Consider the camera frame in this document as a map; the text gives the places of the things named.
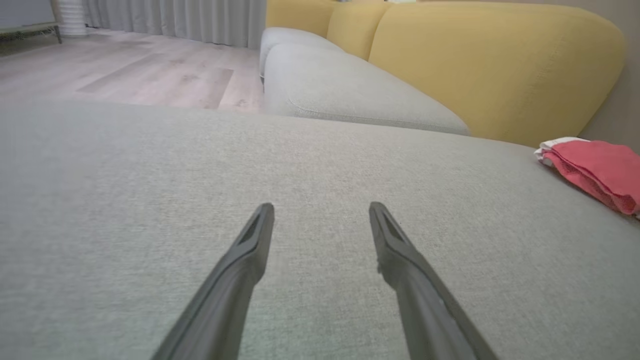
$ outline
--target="sofa backrest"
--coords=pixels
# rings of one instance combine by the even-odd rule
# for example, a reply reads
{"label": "sofa backrest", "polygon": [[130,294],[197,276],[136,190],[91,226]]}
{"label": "sofa backrest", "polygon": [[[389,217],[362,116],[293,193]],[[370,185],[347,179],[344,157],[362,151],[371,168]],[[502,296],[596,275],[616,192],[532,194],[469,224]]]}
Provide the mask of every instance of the sofa backrest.
{"label": "sofa backrest", "polygon": [[267,28],[292,28],[326,38],[335,0],[268,0]]}
{"label": "sofa backrest", "polygon": [[625,58],[616,26],[578,8],[539,4],[396,4],[369,62],[440,101],[472,135],[524,145],[576,136]]}
{"label": "sofa backrest", "polygon": [[391,3],[338,3],[335,5],[326,38],[347,53],[369,59],[378,23]]}

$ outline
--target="white wall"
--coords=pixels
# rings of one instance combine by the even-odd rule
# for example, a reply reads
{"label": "white wall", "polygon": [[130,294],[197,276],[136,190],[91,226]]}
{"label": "white wall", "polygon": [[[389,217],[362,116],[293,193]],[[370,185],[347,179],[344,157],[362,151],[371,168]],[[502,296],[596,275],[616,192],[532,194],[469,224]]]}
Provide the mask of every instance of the white wall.
{"label": "white wall", "polygon": [[608,100],[580,134],[631,147],[640,154],[640,0],[491,0],[575,6],[609,19],[627,39],[627,65]]}
{"label": "white wall", "polygon": [[0,29],[53,21],[50,0],[0,0]]}

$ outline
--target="curtain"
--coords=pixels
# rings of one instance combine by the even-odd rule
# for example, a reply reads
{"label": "curtain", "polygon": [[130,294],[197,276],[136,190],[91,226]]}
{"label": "curtain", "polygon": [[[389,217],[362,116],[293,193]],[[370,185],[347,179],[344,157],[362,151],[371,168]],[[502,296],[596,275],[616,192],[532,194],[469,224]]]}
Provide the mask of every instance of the curtain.
{"label": "curtain", "polygon": [[84,0],[94,28],[258,49],[266,0]]}

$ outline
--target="laminate floor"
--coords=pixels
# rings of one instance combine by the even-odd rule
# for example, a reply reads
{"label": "laminate floor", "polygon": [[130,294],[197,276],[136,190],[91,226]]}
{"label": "laminate floor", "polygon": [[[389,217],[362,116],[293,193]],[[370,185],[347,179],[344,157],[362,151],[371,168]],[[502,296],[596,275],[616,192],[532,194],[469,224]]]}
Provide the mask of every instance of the laminate floor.
{"label": "laminate floor", "polygon": [[257,50],[91,29],[4,45],[0,100],[40,97],[259,112]]}

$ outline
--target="pink cloth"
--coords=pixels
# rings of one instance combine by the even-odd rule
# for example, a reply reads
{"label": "pink cloth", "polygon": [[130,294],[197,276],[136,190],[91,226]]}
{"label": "pink cloth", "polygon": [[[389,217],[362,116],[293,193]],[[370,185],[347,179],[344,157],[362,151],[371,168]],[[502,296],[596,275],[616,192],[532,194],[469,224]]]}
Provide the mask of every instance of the pink cloth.
{"label": "pink cloth", "polygon": [[611,209],[640,214],[640,156],[624,145],[570,141],[542,150],[560,174]]}

